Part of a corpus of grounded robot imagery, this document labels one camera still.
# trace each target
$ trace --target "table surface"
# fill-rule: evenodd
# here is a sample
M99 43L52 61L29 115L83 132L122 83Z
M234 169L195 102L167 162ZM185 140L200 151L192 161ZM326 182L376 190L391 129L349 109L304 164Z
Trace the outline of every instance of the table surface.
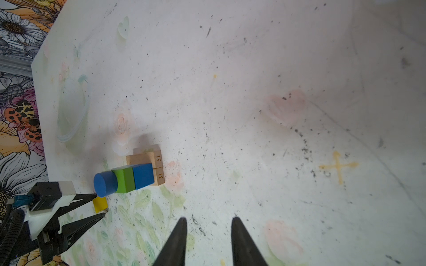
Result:
M49 179L93 193L158 144L166 183L108 196L65 261L149 265L184 216L187 264L231 265L238 216L270 265L423 265L426 5L390 2L68 0L32 64Z

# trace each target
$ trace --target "orange butterfly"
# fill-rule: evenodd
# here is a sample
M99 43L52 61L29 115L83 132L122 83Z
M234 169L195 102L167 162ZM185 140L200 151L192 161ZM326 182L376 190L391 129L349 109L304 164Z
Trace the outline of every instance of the orange butterfly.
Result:
M34 141L42 142L40 120L34 116L34 108L27 100L22 100L16 104L14 108L6 108L4 111L6 120L17 124L17 130L25 132L25 138Z

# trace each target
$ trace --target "blue cylinder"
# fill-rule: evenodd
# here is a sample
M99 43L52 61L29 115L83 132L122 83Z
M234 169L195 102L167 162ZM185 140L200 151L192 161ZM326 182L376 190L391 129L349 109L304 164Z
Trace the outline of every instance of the blue cylinder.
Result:
M105 197L117 191L117 177L112 171L95 174L93 185L95 186L96 194L98 194L99 197Z

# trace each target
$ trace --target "yellow cross mark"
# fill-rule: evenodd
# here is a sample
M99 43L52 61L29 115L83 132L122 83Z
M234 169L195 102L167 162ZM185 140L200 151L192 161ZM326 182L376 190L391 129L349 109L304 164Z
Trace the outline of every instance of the yellow cross mark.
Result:
M339 177L339 185L343 184L343 179L342 179L342 167L357 167L359 165L359 163L347 163L347 164L340 164L340 153L338 151L334 151L333 152L333 158L336 161L335 165L320 165L320 169L333 169L336 168L337 170L337 176Z

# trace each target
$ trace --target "white daisy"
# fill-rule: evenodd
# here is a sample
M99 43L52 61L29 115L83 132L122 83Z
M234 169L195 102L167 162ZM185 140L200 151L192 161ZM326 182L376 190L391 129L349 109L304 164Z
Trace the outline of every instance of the white daisy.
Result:
M43 31L29 20L0 9L0 36L12 41L35 43L44 39Z
M0 219L6 213L7 199L28 193L36 182L47 181L47 175L42 175L46 165L27 167L28 162L29 155L25 152L13 152L0 160Z

